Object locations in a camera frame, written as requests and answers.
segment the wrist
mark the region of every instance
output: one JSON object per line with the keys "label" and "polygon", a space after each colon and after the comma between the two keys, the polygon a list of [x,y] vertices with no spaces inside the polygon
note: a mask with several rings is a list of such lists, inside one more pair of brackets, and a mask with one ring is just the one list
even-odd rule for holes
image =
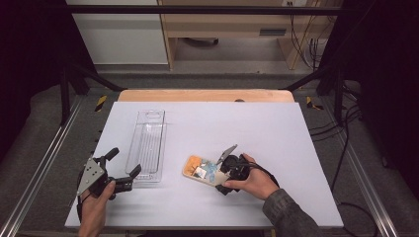
{"label": "wrist", "polygon": [[94,230],[89,230],[87,227],[83,225],[80,226],[78,231],[78,237],[91,237],[91,236],[99,236],[99,233],[96,233]]}
{"label": "wrist", "polygon": [[264,191],[264,195],[262,200],[266,200],[268,199],[268,197],[273,194],[275,191],[279,190],[280,188],[278,186],[274,186],[274,187],[268,187],[267,189],[265,189]]}

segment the human hand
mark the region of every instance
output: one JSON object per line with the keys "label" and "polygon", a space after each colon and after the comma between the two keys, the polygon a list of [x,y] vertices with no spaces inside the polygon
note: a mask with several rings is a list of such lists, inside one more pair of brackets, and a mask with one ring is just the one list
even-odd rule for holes
{"label": "human hand", "polygon": [[99,236],[106,220],[106,203],[115,190],[115,181],[111,181],[98,198],[90,196],[89,190],[82,194],[83,208],[79,237]]}
{"label": "human hand", "polygon": [[[243,154],[243,156],[248,162],[256,163],[255,159],[249,155]],[[256,168],[250,168],[247,180],[230,180],[222,185],[231,189],[244,190],[255,198],[262,200],[267,199],[269,195],[280,188],[271,180],[268,174]]]}

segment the black pole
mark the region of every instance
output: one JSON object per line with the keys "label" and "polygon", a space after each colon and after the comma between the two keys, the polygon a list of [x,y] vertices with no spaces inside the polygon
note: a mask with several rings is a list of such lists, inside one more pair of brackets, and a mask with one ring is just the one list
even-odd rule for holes
{"label": "black pole", "polygon": [[314,72],[312,72],[312,73],[304,76],[303,78],[299,79],[298,81],[290,84],[288,87],[282,88],[280,90],[287,90],[287,91],[291,91],[292,92],[292,91],[300,88],[301,86],[307,84],[308,82],[310,82],[312,80],[322,78],[327,73],[330,73],[330,69],[331,69],[331,66],[330,65],[325,65],[325,66],[323,66],[321,68],[318,68]]}
{"label": "black pole", "polygon": [[53,13],[75,14],[226,14],[226,15],[295,15],[343,16],[359,9],[341,7],[258,7],[258,6],[135,6],[135,5],[45,5]]}
{"label": "black pole", "polygon": [[88,69],[86,69],[86,68],[84,68],[84,67],[82,67],[78,64],[72,63],[71,66],[77,72],[83,74],[84,76],[90,77],[91,79],[99,82],[100,84],[108,87],[109,89],[111,89],[113,91],[121,92],[123,90],[126,90],[126,88],[120,87],[120,86],[106,80],[105,78],[99,76],[99,74],[97,74],[95,72],[92,72],[92,71],[90,71],[90,70],[88,70]]}

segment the gray floor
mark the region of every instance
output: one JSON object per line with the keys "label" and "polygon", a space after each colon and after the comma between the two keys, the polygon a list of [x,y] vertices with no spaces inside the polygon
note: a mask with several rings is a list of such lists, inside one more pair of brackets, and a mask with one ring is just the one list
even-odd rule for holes
{"label": "gray floor", "polygon": [[[141,73],[135,71],[138,66],[121,68],[120,66],[102,66],[104,77],[129,88],[265,88],[278,89],[290,85],[301,78],[310,69],[300,64],[300,69],[288,71],[274,39],[220,39],[219,45],[180,41],[174,70],[161,66],[141,66]],[[101,85],[89,81],[92,89],[83,103],[77,118],[60,147],[50,170],[42,182],[26,218],[20,226],[20,235],[64,236],[75,233],[63,225],[68,215],[69,204],[74,199],[76,177],[91,151],[100,138],[112,102],[118,93],[104,89]],[[300,103],[308,128],[325,125],[331,117],[325,110],[306,106],[306,96],[313,104],[324,106],[312,88],[312,82],[293,92]],[[348,83],[357,89],[356,83]],[[108,99],[100,112],[94,112],[100,96]],[[20,136],[0,165],[0,223],[5,223],[9,214],[37,170],[49,144],[51,143],[60,121],[59,88],[52,87],[33,97],[32,113]],[[345,98],[344,106],[355,103]],[[366,125],[359,119],[350,123],[350,141],[357,155],[370,176],[382,203],[391,218],[399,236],[419,236],[419,202],[406,187],[396,170],[381,165],[381,157]],[[321,141],[314,141],[319,160],[327,180],[331,183],[342,146],[338,136]],[[360,191],[354,174],[345,159],[339,174],[335,198],[357,204],[365,209],[368,205]],[[339,206],[345,226],[359,236],[372,236],[372,222],[359,210]],[[122,230],[106,230],[106,233],[121,233]],[[327,236],[348,236],[342,230],[325,230]],[[195,235],[198,233],[159,232],[152,236]],[[247,236],[259,236],[258,232]],[[220,236],[210,233],[207,236]],[[228,236],[246,236],[242,232],[229,232]]]}

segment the gray sleeve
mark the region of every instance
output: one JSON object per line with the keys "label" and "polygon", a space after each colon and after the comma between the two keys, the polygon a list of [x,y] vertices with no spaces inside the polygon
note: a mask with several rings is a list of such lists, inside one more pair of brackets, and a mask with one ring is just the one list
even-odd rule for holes
{"label": "gray sleeve", "polygon": [[322,236],[315,221],[283,189],[266,199],[263,212],[275,226],[278,236]]}

